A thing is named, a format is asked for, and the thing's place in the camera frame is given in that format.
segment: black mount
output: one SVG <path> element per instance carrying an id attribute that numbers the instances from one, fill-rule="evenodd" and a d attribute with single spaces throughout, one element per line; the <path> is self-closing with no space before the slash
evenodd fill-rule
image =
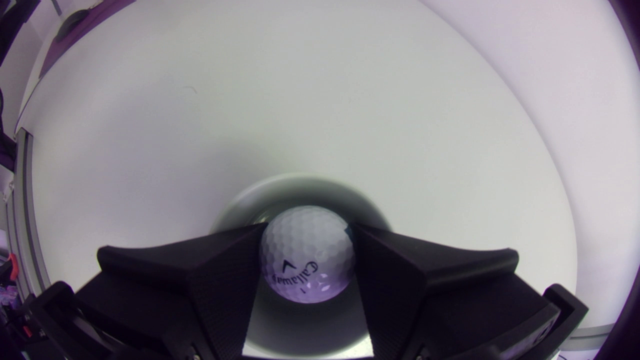
<path id="1" fill-rule="evenodd" d="M 103 247 L 102 272 L 28 312 L 70 360 L 242 359 L 266 224 L 148 249 Z M 350 224 L 375 360 L 548 359 L 586 306 L 514 274 L 511 249 L 463 250 Z"/>

